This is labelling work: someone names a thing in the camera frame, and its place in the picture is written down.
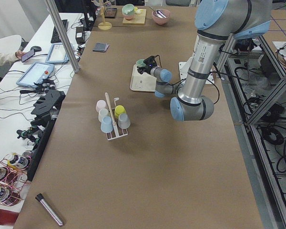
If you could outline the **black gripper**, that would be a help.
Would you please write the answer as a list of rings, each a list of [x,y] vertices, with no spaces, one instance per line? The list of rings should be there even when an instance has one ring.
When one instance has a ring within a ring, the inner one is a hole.
[[[153,67],[157,67],[157,62],[155,60],[156,56],[150,56],[146,59],[144,59],[144,63],[146,64],[145,67],[137,67],[137,71],[139,74],[143,74],[143,73],[151,73],[151,69]]]

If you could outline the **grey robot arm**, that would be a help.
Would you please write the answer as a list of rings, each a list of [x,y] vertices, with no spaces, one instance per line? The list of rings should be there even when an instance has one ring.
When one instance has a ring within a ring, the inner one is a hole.
[[[171,85],[171,72],[159,67],[153,57],[145,59],[145,66],[137,71],[156,78],[155,96],[176,94],[170,101],[175,120],[205,120],[212,115],[214,104],[201,93],[220,46],[230,34],[237,39],[265,34],[269,30],[271,10],[270,0],[204,0],[195,15],[198,42],[184,85]]]

